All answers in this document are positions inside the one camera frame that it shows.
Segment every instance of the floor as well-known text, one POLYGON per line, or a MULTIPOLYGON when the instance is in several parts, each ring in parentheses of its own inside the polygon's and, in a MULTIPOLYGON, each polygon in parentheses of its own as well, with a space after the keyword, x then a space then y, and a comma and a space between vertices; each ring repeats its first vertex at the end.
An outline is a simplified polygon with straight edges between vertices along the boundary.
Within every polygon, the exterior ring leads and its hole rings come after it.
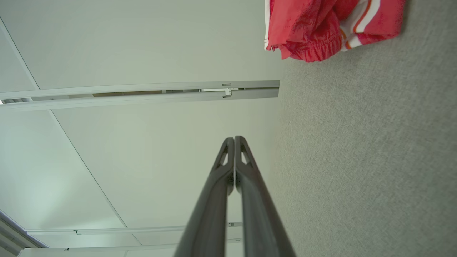
POLYGON ((267 184, 297 256, 457 255, 455 10, 408 1, 396 39, 285 60, 267 184))

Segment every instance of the orange stripe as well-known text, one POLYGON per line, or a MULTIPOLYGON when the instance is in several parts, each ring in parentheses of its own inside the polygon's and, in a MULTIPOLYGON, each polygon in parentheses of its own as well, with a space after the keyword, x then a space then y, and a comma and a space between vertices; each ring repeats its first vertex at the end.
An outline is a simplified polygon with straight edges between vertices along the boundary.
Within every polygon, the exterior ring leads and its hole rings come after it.
POLYGON ((371 5, 371 0, 368 0, 368 5, 367 5, 367 8, 365 9, 365 12, 363 12, 362 17, 360 17, 359 21, 354 26, 354 33, 357 33, 356 32, 357 26, 359 26, 360 22, 363 20, 363 18, 365 18, 365 15, 367 15, 368 10, 370 9, 370 5, 371 5))
POLYGON ((346 46, 346 48, 347 48, 348 50, 352 49, 352 47, 349 45, 349 41, 346 41, 345 46, 346 46))
POLYGON ((340 31, 341 31, 341 34, 343 35, 344 40, 346 40, 346 34, 344 33, 344 31, 341 28, 340 28, 340 31))

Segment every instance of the red garment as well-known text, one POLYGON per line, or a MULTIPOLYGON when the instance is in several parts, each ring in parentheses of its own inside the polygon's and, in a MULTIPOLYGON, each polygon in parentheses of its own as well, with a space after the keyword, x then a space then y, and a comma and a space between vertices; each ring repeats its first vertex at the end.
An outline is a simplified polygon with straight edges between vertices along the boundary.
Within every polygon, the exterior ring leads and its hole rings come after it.
POLYGON ((266 0, 265 49, 322 61, 338 51, 396 37, 405 0, 266 0))

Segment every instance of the carpeted floor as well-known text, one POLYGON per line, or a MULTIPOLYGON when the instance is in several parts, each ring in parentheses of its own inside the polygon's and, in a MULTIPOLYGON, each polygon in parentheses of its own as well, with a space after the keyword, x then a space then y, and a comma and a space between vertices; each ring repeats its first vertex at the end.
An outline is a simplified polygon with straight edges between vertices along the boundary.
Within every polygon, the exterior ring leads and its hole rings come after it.
POLYGON ((399 38, 285 60, 267 185, 298 256, 457 256, 457 2, 399 38))

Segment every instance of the gray carpet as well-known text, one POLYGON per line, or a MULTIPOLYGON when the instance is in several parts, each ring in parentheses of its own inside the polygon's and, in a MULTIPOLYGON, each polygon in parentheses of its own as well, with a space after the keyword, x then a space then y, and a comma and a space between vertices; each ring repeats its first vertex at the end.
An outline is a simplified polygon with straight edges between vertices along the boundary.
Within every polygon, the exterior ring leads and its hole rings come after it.
POLYGON ((298 256, 457 256, 457 3, 399 38, 285 60, 267 185, 298 256))

